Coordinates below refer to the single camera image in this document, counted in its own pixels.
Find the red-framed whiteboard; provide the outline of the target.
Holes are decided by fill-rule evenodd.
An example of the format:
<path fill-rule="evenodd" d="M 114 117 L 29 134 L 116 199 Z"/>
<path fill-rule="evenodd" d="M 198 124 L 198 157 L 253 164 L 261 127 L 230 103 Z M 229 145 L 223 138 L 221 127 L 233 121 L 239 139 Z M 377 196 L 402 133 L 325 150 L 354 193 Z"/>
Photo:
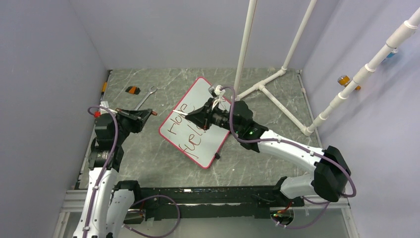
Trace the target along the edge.
<path fill-rule="evenodd" d="M 205 78 L 197 78 L 174 109 L 189 113 L 200 108 L 211 97 L 209 88 L 210 83 Z M 198 166 L 207 169 L 216 158 L 216 153 L 221 149 L 229 132 L 217 126 L 208 130 L 200 129 L 183 115 L 171 111 L 159 127 L 159 134 Z"/>

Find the white whiteboard marker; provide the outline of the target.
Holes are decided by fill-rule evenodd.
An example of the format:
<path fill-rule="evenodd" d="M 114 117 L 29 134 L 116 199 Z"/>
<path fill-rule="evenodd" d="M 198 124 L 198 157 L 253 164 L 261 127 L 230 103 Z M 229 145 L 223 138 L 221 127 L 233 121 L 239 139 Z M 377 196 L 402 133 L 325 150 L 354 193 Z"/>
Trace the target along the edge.
<path fill-rule="evenodd" d="M 174 113 L 180 114 L 182 116 L 187 116 L 188 113 L 182 112 L 182 111 L 178 111 L 178 110 L 172 110 Z"/>

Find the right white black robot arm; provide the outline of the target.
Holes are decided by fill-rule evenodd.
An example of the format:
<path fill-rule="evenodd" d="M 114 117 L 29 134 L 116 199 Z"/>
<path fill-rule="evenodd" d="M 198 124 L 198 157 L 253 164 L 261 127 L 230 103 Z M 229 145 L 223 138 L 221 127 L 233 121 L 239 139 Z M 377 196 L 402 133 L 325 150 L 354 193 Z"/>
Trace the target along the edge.
<path fill-rule="evenodd" d="M 282 177 L 274 186 L 273 200 L 284 206 L 291 199 L 317 195 L 328 202 L 345 197 L 351 171 L 341 153 L 333 146 L 326 149 L 307 146 L 289 140 L 253 119 L 253 112 L 244 101 L 236 101 L 231 110 L 213 107 L 213 98 L 186 114 L 185 118 L 197 127 L 208 130 L 212 125 L 229 130 L 242 147 L 284 159 L 307 174 Z"/>

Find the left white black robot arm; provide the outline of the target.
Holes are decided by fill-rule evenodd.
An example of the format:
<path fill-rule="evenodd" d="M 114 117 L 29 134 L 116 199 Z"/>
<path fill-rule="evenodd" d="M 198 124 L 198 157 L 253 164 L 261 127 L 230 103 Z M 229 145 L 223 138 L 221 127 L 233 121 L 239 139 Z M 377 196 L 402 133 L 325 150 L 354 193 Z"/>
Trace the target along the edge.
<path fill-rule="evenodd" d="M 89 183 L 75 238 L 116 238 L 129 208 L 142 202 L 140 185 L 134 180 L 117 181 L 124 156 L 122 144 L 140 133 L 152 109 L 115 110 L 98 106 L 93 113 L 95 137 L 88 157 Z"/>

